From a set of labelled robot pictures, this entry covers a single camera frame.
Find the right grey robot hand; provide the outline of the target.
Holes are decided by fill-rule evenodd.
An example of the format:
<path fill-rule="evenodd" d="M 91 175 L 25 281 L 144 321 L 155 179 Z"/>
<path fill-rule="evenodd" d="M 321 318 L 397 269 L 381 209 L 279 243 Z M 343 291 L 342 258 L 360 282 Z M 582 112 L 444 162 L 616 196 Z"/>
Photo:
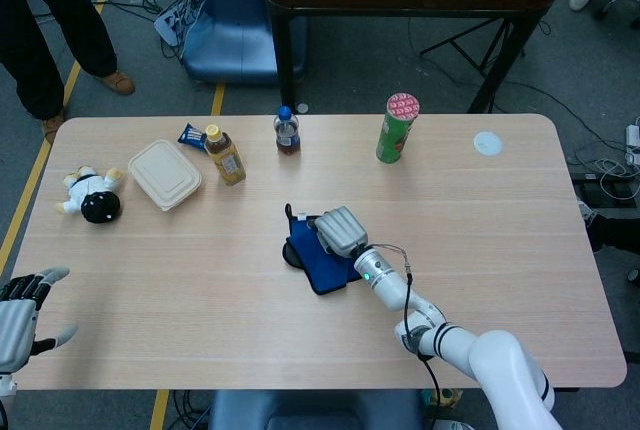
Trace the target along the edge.
<path fill-rule="evenodd" d="M 312 220 L 318 241 L 328 254 L 358 258 L 368 243 L 368 234 L 357 217 L 346 206 L 335 208 Z"/>

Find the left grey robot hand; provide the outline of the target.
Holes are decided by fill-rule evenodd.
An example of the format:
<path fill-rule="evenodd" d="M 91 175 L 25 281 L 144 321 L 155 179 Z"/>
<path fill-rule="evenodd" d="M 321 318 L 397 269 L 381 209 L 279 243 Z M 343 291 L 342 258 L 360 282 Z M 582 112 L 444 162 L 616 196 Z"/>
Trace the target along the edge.
<path fill-rule="evenodd" d="M 39 312 L 51 288 L 70 273 L 67 267 L 51 267 L 12 278 L 1 288 L 1 374 L 18 372 L 31 356 L 53 350 L 73 338 L 77 325 L 55 337 L 36 339 Z"/>

